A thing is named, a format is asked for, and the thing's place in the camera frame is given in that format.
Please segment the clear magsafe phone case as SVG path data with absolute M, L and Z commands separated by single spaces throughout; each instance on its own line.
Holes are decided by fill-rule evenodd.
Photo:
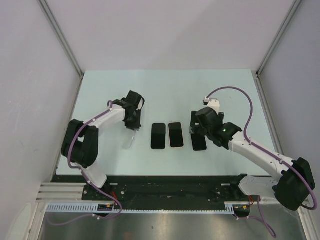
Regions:
M 137 134 L 137 130 L 127 129 L 124 136 L 123 148 L 128 150 L 132 147 L 133 142 L 135 140 Z

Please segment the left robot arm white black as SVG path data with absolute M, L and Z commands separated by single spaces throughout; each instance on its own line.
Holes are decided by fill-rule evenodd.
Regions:
M 107 109 L 92 119 L 83 122 L 73 119 L 69 122 L 61 147 L 62 156 L 67 158 L 71 169 L 78 169 L 86 182 L 93 186 L 93 194 L 100 200 L 110 196 L 111 188 L 105 184 L 107 175 L 98 165 L 99 138 L 113 125 L 123 122 L 130 131 L 128 143 L 130 148 L 137 131 L 142 127 L 141 117 L 145 99 L 130 90 L 126 97 L 109 100 Z

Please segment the small black phone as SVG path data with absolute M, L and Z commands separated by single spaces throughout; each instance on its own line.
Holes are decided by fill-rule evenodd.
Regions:
M 195 152 L 207 150 L 207 143 L 206 143 L 205 136 L 199 135 L 199 134 L 191 134 L 191 142 L 192 142 L 192 149 Z

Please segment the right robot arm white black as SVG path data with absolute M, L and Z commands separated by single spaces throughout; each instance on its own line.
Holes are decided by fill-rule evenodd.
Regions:
M 311 195 L 316 184 L 310 164 L 300 157 L 294 160 L 269 151 L 255 143 L 237 125 L 224 122 L 224 114 L 210 107 L 192 111 L 190 133 L 207 137 L 217 147 L 237 153 L 256 164 L 271 177 L 271 181 L 245 175 L 230 188 L 231 196 L 242 201 L 248 195 L 275 198 L 285 208 L 296 211 Z

